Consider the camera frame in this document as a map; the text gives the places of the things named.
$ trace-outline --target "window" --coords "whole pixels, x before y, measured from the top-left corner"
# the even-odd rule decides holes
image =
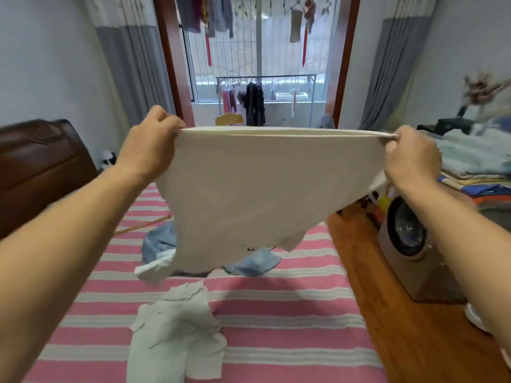
[[[302,66],[304,23],[300,32],[301,42],[289,42],[290,7],[296,0],[231,1],[234,10],[234,38],[229,38],[229,32],[217,32],[215,38],[209,38],[211,67],[208,66],[204,30],[200,34],[183,33],[195,102],[217,100],[215,89],[217,76],[287,74],[317,74],[314,99],[315,101],[324,100],[336,0],[314,0],[315,21],[307,40],[304,67]],[[289,87],[290,91],[295,85],[303,84],[305,81],[305,78],[279,80],[280,83]],[[268,80],[266,83],[274,83],[274,81]]]

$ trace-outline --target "forearm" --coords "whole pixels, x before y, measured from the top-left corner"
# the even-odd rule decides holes
[[[26,373],[143,188],[112,167],[0,242],[0,381]]]
[[[511,349],[511,234],[437,185],[402,191],[463,291]]]

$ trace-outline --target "black garment on rack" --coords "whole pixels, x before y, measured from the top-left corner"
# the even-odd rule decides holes
[[[247,126],[262,126],[266,123],[264,115],[264,94],[261,85],[249,83],[245,96],[240,94],[240,103],[247,110]]]

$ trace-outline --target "pink striped bedsheet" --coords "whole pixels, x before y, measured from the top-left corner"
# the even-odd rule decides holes
[[[166,215],[150,185],[118,229]],[[140,247],[154,226],[113,238],[25,381],[124,382],[138,307],[190,278],[137,280]],[[221,382],[385,382],[381,362],[325,223],[261,277],[214,270],[206,279],[227,351]]]

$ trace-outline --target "brown leather headboard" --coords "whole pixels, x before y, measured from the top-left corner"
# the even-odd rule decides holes
[[[0,127],[0,239],[97,174],[65,119]]]

